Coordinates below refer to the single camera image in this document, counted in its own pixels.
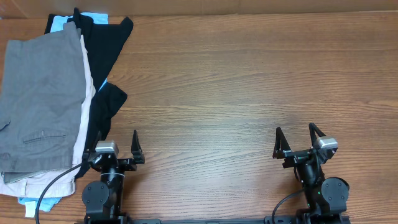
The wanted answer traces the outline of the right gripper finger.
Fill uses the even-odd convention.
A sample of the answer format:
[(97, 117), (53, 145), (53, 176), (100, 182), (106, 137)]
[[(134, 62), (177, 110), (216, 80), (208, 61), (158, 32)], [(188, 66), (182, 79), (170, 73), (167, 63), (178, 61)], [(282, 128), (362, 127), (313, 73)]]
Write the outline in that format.
[(275, 145), (272, 157), (274, 159), (283, 159), (286, 154), (292, 152), (286, 137), (280, 127), (276, 128)]
[(310, 131), (310, 138), (312, 142), (312, 146), (316, 145), (316, 142), (318, 141), (319, 138), (325, 137), (326, 134), (322, 132), (315, 123), (310, 123), (308, 125), (309, 131)]

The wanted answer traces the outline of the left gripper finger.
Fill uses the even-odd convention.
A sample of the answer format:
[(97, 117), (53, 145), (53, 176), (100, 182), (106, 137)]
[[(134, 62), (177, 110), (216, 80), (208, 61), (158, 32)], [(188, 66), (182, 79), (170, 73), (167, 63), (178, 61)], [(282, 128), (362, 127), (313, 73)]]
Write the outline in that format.
[(132, 144), (131, 144), (131, 154), (134, 162), (136, 164), (144, 164), (145, 163), (145, 156), (142, 151), (141, 145), (139, 144), (139, 138), (137, 131), (134, 130), (132, 136)]
[(102, 133), (98, 131), (95, 133), (94, 131), (89, 131), (85, 141), (85, 149), (83, 151), (83, 158), (89, 158), (90, 154), (95, 151), (95, 147), (98, 141), (101, 140)]

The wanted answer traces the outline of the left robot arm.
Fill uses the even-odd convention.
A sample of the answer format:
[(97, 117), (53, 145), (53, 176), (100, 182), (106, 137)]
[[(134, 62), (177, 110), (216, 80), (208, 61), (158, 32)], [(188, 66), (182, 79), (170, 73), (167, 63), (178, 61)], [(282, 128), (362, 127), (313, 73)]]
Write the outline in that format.
[(100, 173), (100, 180), (89, 183), (82, 192), (85, 204), (85, 223), (132, 223), (130, 216), (121, 211), (126, 172), (137, 170), (145, 163), (137, 131), (133, 132), (131, 158), (118, 158), (115, 141), (102, 141), (99, 134), (88, 151), (87, 163)]

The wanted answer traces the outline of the grey shorts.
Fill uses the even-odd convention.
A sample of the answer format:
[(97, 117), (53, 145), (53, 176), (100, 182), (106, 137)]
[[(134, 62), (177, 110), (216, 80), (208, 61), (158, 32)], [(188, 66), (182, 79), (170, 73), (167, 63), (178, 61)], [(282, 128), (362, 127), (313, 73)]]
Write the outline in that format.
[(72, 166), (86, 86), (74, 22), (35, 39), (8, 41), (1, 90), (6, 183)]

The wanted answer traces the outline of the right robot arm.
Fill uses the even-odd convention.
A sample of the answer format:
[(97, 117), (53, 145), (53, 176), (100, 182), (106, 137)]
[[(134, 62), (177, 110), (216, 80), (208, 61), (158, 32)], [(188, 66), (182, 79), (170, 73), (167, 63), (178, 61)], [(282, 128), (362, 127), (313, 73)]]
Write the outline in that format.
[(271, 222), (278, 223), (276, 211), (288, 199), (304, 194), (307, 208), (298, 209), (290, 223), (349, 223), (344, 217), (349, 198), (349, 184), (342, 178), (325, 178), (322, 165), (338, 150), (338, 141), (327, 136), (315, 123), (308, 125), (312, 145), (307, 150), (293, 151), (280, 127), (276, 128), (272, 157), (282, 159), (283, 168), (293, 168), (302, 188), (283, 198), (273, 209)]

